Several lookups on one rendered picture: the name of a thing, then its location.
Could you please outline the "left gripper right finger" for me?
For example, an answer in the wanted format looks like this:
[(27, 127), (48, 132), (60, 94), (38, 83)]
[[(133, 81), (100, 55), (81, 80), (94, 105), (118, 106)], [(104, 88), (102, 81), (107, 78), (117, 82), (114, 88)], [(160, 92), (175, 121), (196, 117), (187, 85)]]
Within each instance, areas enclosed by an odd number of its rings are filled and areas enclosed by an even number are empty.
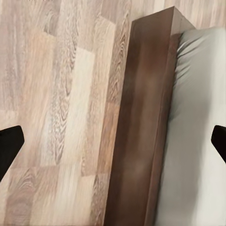
[(215, 125), (211, 142), (226, 163), (226, 127)]

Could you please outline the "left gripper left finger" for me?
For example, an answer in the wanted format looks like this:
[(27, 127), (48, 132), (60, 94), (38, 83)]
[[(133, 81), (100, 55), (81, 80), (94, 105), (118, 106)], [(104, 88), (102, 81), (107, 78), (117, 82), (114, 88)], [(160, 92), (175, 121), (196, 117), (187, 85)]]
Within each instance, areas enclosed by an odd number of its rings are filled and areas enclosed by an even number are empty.
[(24, 133), (20, 125), (0, 130), (0, 182), (23, 145)]

